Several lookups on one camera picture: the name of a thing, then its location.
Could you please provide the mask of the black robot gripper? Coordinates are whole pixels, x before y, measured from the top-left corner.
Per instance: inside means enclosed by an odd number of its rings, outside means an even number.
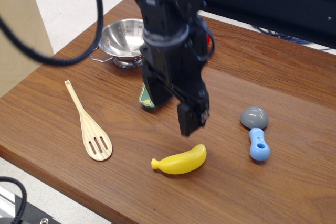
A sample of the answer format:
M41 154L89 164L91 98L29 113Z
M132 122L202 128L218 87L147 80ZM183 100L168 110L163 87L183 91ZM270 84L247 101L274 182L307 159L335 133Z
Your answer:
M141 49L145 57L142 77L155 106L165 104L172 96L177 106L183 136L204 127L209 117L209 95L202 80L202 68L210 58L204 24L182 24L171 31L146 26Z

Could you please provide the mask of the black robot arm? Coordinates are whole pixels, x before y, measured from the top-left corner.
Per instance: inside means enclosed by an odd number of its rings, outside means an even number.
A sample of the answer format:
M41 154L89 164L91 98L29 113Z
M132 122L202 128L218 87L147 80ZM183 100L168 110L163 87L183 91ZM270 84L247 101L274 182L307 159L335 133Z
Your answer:
M215 51L212 32L198 14L205 0L135 0L143 23L142 77L151 101L172 96L181 134L189 136L209 117L209 95L201 72Z

